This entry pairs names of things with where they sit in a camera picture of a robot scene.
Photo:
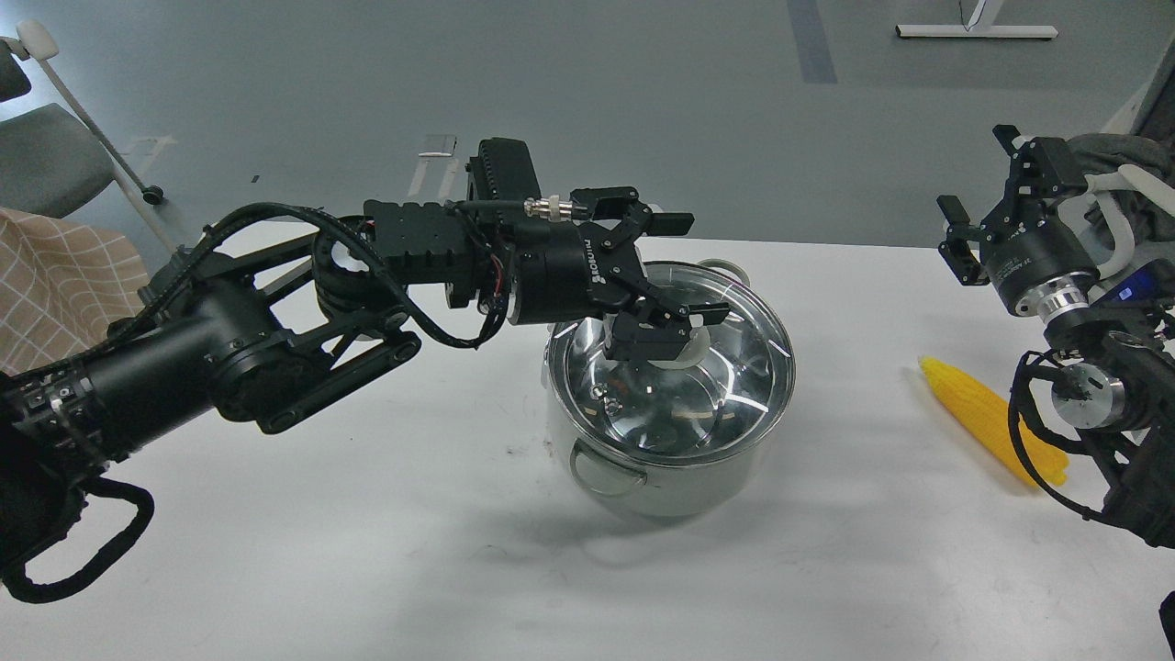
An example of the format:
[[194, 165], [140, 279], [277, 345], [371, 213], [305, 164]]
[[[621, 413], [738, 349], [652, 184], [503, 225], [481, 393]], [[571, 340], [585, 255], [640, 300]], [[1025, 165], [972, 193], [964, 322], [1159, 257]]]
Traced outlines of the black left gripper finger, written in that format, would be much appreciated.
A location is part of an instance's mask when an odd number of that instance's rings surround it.
[[626, 282], [630, 295], [617, 306], [603, 309], [604, 355], [609, 360], [676, 360], [696, 328], [719, 325], [731, 306], [723, 301], [684, 304], [667, 288], [651, 282]]
[[579, 188], [571, 200], [588, 213], [579, 225], [584, 238], [604, 252], [630, 247], [644, 235], [684, 237], [694, 223], [691, 213], [654, 213], [633, 187]]

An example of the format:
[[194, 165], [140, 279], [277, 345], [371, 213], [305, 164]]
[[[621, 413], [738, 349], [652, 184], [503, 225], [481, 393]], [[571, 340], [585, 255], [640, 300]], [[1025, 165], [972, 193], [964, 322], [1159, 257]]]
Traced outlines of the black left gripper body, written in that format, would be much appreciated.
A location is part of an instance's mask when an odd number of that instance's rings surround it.
[[646, 272], [634, 237], [613, 225], [546, 222], [521, 230], [509, 263], [512, 325], [545, 325], [632, 305]]

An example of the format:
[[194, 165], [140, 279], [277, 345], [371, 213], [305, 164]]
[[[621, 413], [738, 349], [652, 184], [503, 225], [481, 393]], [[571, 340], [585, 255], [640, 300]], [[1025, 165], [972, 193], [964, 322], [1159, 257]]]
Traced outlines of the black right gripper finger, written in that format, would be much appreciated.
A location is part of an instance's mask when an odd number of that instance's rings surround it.
[[985, 271], [980, 259], [972, 251], [972, 243], [979, 244], [983, 238], [981, 225], [974, 225], [956, 196], [944, 194], [936, 197], [936, 205], [944, 213], [946, 235], [936, 247], [953, 276], [964, 286], [986, 286], [991, 277]]
[[1090, 189], [1066, 140], [1028, 137], [1013, 124], [996, 124], [993, 135], [1010, 158], [995, 207], [1003, 225], [1036, 225], [1052, 218], [1062, 202]]

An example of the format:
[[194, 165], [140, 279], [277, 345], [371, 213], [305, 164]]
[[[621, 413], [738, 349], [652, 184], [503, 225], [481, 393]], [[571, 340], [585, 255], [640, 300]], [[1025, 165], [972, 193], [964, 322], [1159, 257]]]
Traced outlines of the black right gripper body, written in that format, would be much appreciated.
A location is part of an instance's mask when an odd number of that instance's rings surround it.
[[980, 222], [978, 248], [983, 274], [1013, 317], [1060, 318], [1090, 306], [1097, 267], [1049, 202], [999, 202]]

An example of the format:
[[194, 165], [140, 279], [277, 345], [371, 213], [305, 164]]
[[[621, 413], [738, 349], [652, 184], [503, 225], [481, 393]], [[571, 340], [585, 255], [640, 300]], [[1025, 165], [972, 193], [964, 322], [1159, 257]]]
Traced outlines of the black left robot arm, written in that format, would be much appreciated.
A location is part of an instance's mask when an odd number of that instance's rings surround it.
[[443, 204], [369, 200], [343, 218], [240, 207], [96, 348], [4, 375], [5, 589], [70, 598], [125, 557], [154, 499], [106, 468], [207, 410], [277, 434], [412, 359], [424, 336], [475, 350], [504, 323], [600, 319], [609, 359], [679, 359], [730, 306], [651, 284], [634, 242], [693, 221], [630, 186], [542, 196], [513, 139], [481, 141], [465, 197]]

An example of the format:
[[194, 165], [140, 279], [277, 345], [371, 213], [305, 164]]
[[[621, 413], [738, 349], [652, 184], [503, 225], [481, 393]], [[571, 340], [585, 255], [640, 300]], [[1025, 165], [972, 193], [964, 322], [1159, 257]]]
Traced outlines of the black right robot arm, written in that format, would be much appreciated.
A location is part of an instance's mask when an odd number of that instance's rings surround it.
[[[938, 197], [946, 235], [936, 250], [961, 285], [991, 285], [1008, 313], [1045, 323], [1048, 351], [1023, 353], [1010, 385], [1012, 448], [1066, 508], [1170, 548], [1171, 262], [1130, 269], [1136, 241], [1113, 193], [1171, 213], [1171, 187], [1136, 164], [1087, 174], [1063, 139], [1012, 124], [993, 135], [1010, 158], [1002, 198], [973, 222], [955, 196]], [[1100, 510], [1046, 484], [1020, 424], [1066, 454], [1092, 457], [1108, 486]]]

